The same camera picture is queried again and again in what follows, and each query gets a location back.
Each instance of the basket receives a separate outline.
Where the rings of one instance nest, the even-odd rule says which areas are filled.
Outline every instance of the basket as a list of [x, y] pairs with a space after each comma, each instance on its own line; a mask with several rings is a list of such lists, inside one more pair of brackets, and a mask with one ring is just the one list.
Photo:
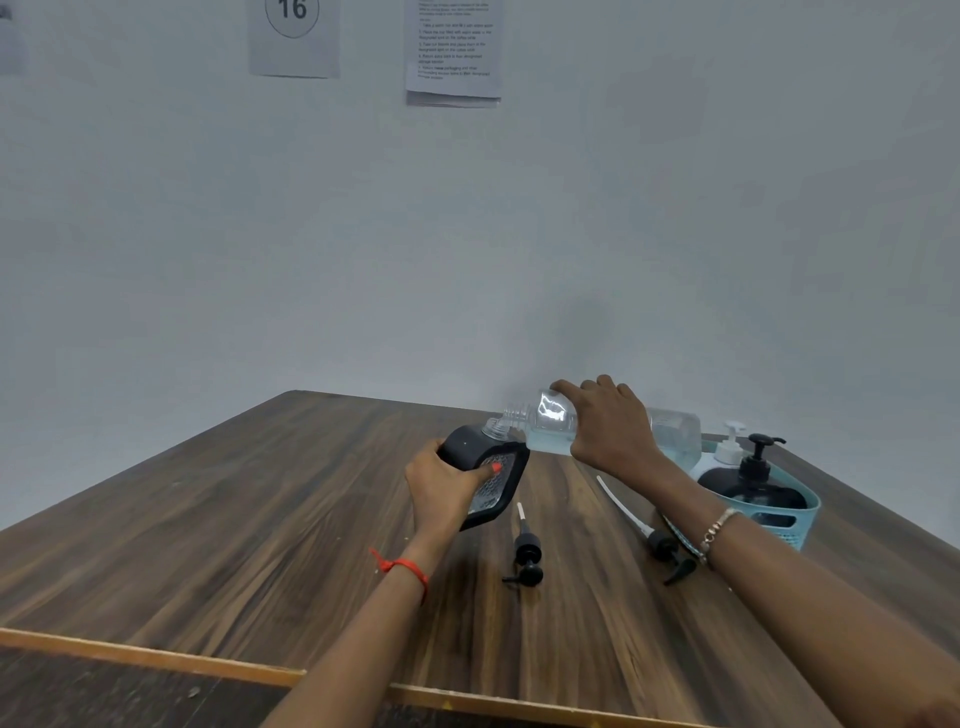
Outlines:
[[[716, 447], [717, 444], [711, 440], [703, 441], [703, 452], [714, 452]], [[813, 526], [813, 520], [817, 517], [817, 512], [820, 510], [820, 497], [803, 485], [803, 483], [793, 475], [778, 468], [773, 463], [770, 464], [770, 477], [781, 485], [793, 488], [800, 493], [806, 502], [810, 504], [810, 507], [803, 510], [798, 508], [774, 508], [773, 506], [744, 503], [742, 500], [734, 500], [733, 498], [715, 495], [731, 508], [735, 508], [747, 518], [759, 522], [764, 528], [770, 531], [770, 533], [783, 539], [799, 551], [804, 547], [806, 535], [810, 532], [810, 528]], [[771, 516], [777, 517], [778, 520], [792, 518], [794, 521], [790, 525], [767, 525], [763, 523], [765, 520], [764, 517], [769, 518]], [[686, 546], [690, 553], [695, 556], [701, 555], [700, 550], [692, 544], [670, 520], [665, 516], [663, 516], [663, 520], [666, 521], [666, 524], [670, 526], [670, 530], [674, 532], [674, 535], [680, 539], [681, 543]]]

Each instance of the number 16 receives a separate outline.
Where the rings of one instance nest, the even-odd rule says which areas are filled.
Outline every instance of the number 16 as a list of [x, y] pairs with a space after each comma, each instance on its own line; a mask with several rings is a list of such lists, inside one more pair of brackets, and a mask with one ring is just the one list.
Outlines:
[[[278, 4], [283, 6], [283, 17], [290, 17], [288, 0], [278, 0]], [[303, 20], [306, 17], [306, 5], [303, 0], [294, 0], [294, 17], [297, 20]]]

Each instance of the mesh pattern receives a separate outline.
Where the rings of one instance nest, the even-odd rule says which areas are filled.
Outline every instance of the mesh pattern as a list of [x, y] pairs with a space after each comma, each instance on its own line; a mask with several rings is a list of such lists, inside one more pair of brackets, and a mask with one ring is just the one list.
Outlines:
[[480, 490], [476, 492], [476, 495], [473, 496], [473, 500], [470, 502], [469, 514], [486, 511], [488, 508], [493, 508], [496, 505], [503, 495], [503, 489], [507, 485], [507, 478], [510, 476], [510, 470], [513, 469], [514, 460], [516, 460], [516, 455], [510, 452], [488, 457], [481, 463], [481, 465], [499, 463], [503, 468], [499, 473], [480, 486]]

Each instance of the table edge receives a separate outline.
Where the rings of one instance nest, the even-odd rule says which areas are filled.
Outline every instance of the table edge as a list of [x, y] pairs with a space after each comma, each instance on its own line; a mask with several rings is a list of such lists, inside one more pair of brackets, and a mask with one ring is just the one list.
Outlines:
[[[242, 680], [282, 688], [293, 688], [306, 674], [306, 670], [289, 667], [245, 663], [220, 657], [191, 655], [184, 652], [169, 652], [131, 644], [84, 640], [10, 627], [0, 627], [0, 646], [133, 667], [189, 672], [195, 675]], [[477, 716], [553, 723], [555, 725], [573, 726], [574, 728], [710, 728], [710, 726], [700, 723], [604, 713], [582, 708], [533, 703], [469, 692], [442, 691], [399, 683], [391, 683], [384, 698], [388, 702], [398, 705], [410, 705], [438, 711], [456, 711]]]

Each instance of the bottle neck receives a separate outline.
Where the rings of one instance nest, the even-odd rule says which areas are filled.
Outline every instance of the bottle neck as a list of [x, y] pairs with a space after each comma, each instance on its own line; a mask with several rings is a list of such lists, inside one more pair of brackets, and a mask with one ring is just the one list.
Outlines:
[[527, 431], [529, 417], [529, 407], [523, 405], [508, 406], [499, 418], [491, 417], [487, 420], [487, 423], [483, 426], [483, 433], [494, 440], [509, 440], [511, 428]]

